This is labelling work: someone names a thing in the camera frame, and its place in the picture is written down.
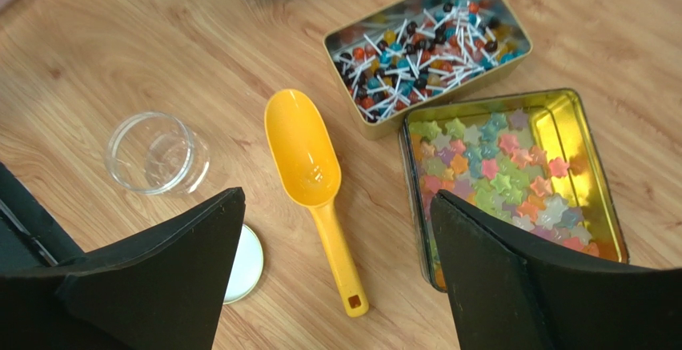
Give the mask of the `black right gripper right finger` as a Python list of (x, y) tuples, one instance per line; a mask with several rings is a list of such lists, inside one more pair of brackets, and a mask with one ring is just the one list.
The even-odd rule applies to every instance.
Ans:
[(431, 219), (461, 348), (680, 348), (680, 269), (572, 250), (448, 191)]

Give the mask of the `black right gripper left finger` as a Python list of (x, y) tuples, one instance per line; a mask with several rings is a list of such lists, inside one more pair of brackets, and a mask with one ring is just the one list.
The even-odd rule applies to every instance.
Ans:
[(245, 208), (230, 188), (68, 263), (2, 273), (2, 348), (211, 348)]

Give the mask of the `yellow plastic scoop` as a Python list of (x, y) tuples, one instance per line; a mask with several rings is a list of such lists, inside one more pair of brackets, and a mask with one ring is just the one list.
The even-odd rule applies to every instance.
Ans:
[(315, 222), (346, 314), (363, 316), (370, 304), (335, 210), (342, 171), (318, 108), (301, 91), (278, 91), (265, 107), (264, 128), (285, 192)]

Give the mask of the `white jar lid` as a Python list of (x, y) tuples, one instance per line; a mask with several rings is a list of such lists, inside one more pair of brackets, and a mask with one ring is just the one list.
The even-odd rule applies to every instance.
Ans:
[(264, 250), (259, 237), (244, 224), (223, 297), (224, 305), (245, 298), (255, 289), (263, 274), (264, 263)]

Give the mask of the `clear glass jar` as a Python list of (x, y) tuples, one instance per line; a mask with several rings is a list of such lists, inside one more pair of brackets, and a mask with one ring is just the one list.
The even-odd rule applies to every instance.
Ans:
[(106, 146), (109, 176), (141, 195), (190, 194), (211, 164), (207, 143), (179, 118), (160, 111), (132, 115)]

